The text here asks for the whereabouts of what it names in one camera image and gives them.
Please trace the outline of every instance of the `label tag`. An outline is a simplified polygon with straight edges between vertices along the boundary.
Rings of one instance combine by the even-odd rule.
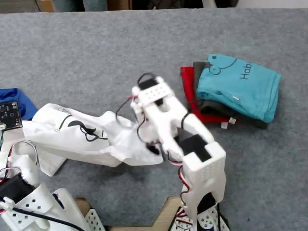
[[[236,119],[234,119],[234,118],[231,117],[231,118],[229,119],[229,123],[230,123],[230,124],[235,124],[235,123],[236,123]]]
[[[221,122],[222,129],[228,129],[228,122]]]

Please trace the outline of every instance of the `teal t-shirt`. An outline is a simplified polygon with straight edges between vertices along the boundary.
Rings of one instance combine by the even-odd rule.
[[[221,54],[208,56],[197,96],[227,105],[266,123],[274,119],[281,75],[260,65]]]

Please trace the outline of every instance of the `gray felt surface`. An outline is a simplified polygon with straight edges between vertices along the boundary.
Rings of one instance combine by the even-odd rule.
[[[234,231],[308,229],[308,10],[166,10],[0,15],[0,85],[37,105],[99,116],[115,111],[143,72],[163,76],[184,103],[179,69],[210,52],[282,74],[267,130],[209,126],[227,151],[221,204]],[[129,110],[122,113],[129,116]],[[117,168],[67,161],[51,190],[86,197],[107,225],[151,225],[178,195],[176,167]]]

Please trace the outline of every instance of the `blue t-shirt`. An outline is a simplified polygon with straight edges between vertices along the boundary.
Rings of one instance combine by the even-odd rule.
[[[221,54],[208,56],[197,96],[266,123],[274,119],[281,75],[260,65]]]
[[[0,103],[18,101],[22,120],[31,120],[37,112],[35,105],[18,88],[0,89]]]

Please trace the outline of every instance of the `white cloth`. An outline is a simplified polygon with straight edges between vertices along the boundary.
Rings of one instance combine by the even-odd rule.
[[[121,162],[128,165],[154,165],[163,161],[161,155],[150,152],[137,136],[137,125],[123,128],[113,112],[94,117],[49,103],[23,121],[26,140],[37,150],[41,170],[54,175],[66,158],[111,167]],[[133,123],[123,117],[123,124]]]

